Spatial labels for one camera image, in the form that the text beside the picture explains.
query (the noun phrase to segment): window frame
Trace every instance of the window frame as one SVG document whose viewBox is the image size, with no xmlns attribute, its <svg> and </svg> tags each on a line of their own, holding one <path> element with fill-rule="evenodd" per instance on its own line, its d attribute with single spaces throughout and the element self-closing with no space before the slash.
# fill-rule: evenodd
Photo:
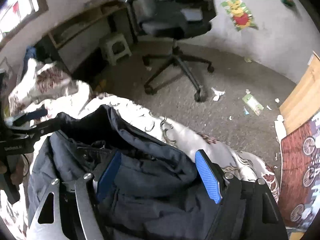
<svg viewBox="0 0 320 240">
<path fill-rule="evenodd" d="M 17 2 L 17 0 L 12 4 L 12 5 L 8 5 L 7 8 L 5 9 L 6 12 L 3 14 L 2 18 L 0 19 L 0 21 L 3 19 L 3 17 L 6 15 L 6 13 L 12 8 L 12 6 Z M 29 15 L 25 16 L 22 21 L 20 21 L 20 23 L 14 27 L 6 36 L 4 36 L 2 38 L 2 40 L 0 41 L 0 51 L 4 48 L 4 46 L 11 41 L 11 39 L 18 34 L 19 31 L 21 31 L 29 22 L 31 22 L 32 20 L 36 19 L 37 17 L 39 17 L 41 14 L 43 14 L 44 12 L 46 12 L 49 8 L 47 5 L 47 1 L 46 0 L 37 0 L 39 9 L 38 11 L 34 10 L 33 7 L 33 3 L 31 2 L 31 9 L 32 9 L 32 13 L 30 13 Z"/>
</svg>

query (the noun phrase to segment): white wall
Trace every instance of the white wall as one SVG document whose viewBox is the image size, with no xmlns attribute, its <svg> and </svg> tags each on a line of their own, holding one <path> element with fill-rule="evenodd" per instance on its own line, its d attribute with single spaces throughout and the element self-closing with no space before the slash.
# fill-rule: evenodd
<svg viewBox="0 0 320 240">
<path fill-rule="evenodd" d="M 239 32 L 220 5 L 223 1 L 215 0 L 218 15 L 212 20 L 212 30 L 184 42 L 249 56 L 299 82 L 312 51 L 320 53 L 320 34 L 299 1 L 294 0 L 299 12 L 296 15 L 280 0 L 243 0 L 259 30 L 246 28 Z"/>
<path fill-rule="evenodd" d="M 8 62 L 18 71 L 23 65 L 23 58 L 28 45 L 39 41 L 55 24 L 65 20 L 83 7 L 86 0 L 47 0 L 49 10 L 27 24 L 0 51 L 0 61 L 7 57 Z"/>
</svg>

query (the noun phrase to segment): hand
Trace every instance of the hand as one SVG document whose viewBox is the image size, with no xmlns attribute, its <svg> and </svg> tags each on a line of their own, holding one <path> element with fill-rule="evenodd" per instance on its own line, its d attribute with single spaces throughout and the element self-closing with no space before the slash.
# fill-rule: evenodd
<svg viewBox="0 0 320 240">
<path fill-rule="evenodd" d="M 11 174 L 11 181 L 14 185 L 19 185 L 23 181 L 23 170 L 24 170 L 24 162 L 22 156 L 19 157 L 16 171 Z M 4 174 L 7 172 L 7 167 L 4 165 L 2 161 L 0 161 L 0 174 Z"/>
</svg>

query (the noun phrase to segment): cable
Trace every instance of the cable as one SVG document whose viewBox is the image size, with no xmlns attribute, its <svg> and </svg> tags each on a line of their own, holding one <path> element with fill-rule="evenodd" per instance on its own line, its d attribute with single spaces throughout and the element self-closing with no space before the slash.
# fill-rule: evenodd
<svg viewBox="0 0 320 240">
<path fill-rule="evenodd" d="M 28 172 L 29 172 L 30 163 L 29 163 L 29 160 L 28 160 L 28 158 L 26 157 L 26 155 L 25 155 L 25 154 L 22 154 L 22 156 L 26 159 L 27 164 L 28 164 L 28 170 L 27 170 L 26 174 L 25 174 L 25 175 L 23 175 L 23 177 L 26 177 L 26 176 L 28 175 Z"/>
</svg>

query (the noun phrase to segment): chair caster wheel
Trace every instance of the chair caster wheel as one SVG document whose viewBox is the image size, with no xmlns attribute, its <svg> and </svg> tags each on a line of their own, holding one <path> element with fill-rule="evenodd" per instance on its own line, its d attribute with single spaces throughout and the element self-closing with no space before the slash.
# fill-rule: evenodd
<svg viewBox="0 0 320 240">
<path fill-rule="evenodd" d="M 143 64 L 145 66 L 149 66 L 150 65 L 150 59 L 147 56 L 143 56 L 142 57 L 142 61 L 143 61 Z"/>
<path fill-rule="evenodd" d="M 213 73 L 214 67 L 210 64 L 210 65 L 208 66 L 207 70 L 208 70 L 209 73 Z"/>
<path fill-rule="evenodd" d="M 195 93 L 195 101 L 196 102 L 200 102 L 201 101 L 200 93 Z"/>
<path fill-rule="evenodd" d="M 145 86 L 144 87 L 144 92 L 147 94 L 147 95 L 154 95 L 155 94 L 155 91 L 153 90 L 153 88 L 149 85 Z"/>
</svg>

